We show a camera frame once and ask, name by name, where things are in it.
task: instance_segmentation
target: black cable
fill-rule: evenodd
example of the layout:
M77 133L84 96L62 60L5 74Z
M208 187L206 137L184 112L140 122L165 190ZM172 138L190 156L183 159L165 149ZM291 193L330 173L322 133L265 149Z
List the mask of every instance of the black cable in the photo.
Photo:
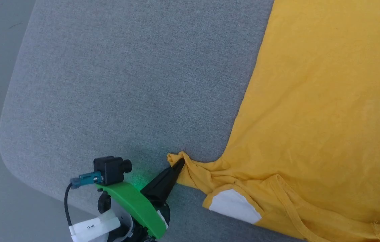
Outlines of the black cable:
M67 209L67 194L69 193L69 190L71 187L72 187L72 183L69 183L69 185L66 188L66 192L64 192L64 213L66 214L66 220L67 220L68 226L72 225L72 222L70 221L69 210Z

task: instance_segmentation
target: yellow t-shirt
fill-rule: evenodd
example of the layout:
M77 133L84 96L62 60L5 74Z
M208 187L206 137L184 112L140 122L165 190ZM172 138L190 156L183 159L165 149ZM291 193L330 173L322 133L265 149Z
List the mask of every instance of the yellow t-shirt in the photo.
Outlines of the yellow t-shirt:
M380 0L276 0L224 154L181 157L206 208L312 242L380 241Z

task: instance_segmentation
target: white tape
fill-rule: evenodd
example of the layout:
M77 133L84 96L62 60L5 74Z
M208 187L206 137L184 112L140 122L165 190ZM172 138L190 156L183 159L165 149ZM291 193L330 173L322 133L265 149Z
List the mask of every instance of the white tape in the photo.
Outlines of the white tape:
M166 220L164 220L164 216L160 212L160 210L157 210L157 214L160 216L160 218L163 220L164 224L166 225L166 229L169 228L169 225L167 224Z
M94 219L70 226L69 231L74 242L89 242L120 227L120 225L120 221L113 210L108 210Z

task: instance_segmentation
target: teal connector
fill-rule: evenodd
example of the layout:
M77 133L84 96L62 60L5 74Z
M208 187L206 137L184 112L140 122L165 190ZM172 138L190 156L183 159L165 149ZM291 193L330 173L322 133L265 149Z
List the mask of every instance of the teal connector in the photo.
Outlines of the teal connector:
M100 184L103 181L103 177L100 171L91 172L79 175L78 178L72 178L70 182L72 183L72 189L77 189L80 186L90 185L90 184Z

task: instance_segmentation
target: gray fabric surface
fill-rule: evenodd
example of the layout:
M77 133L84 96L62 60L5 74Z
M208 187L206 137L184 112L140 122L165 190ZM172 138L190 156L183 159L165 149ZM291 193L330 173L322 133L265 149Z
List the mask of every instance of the gray fabric surface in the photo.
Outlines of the gray fabric surface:
M272 0L38 0L1 118L6 166L63 199L69 178L90 172L96 157L130 159L127 181L135 184L167 167L168 152L214 161L271 6ZM86 186L69 199L96 213L98 196ZM204 198L174 188L162 241L293 240L205 210Z

